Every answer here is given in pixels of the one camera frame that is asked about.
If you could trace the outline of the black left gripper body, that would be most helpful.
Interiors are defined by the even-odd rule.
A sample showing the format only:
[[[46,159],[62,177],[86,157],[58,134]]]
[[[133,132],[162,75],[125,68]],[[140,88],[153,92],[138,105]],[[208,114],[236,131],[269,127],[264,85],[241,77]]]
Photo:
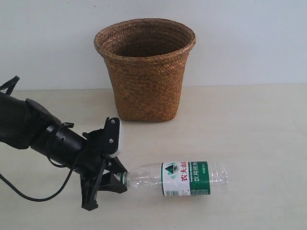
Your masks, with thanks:
[[[83,136],[86,137],[86,145],[77,164],[81,167],[81,207],[87,211],[98,208],[97,193],[108,191],[112,184],[112,174],[104,173],[109,163],[104,144],[107,132],[108,128],[105,126],[89,133],[83,133]]]

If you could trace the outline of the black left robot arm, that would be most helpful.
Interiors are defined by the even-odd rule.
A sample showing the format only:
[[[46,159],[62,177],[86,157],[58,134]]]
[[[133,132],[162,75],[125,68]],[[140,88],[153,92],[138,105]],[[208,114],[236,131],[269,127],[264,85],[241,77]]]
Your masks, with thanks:
[[[79,135],[73,123],[63,123],[31,99],[0,95],[0,140],[15,149],[31,148],[58,168],[77,173],[81,181],[82,208],[98,207],[99,191],[124,193],[127,169],[118,159],[121,121],[108,117],[102,128]]]

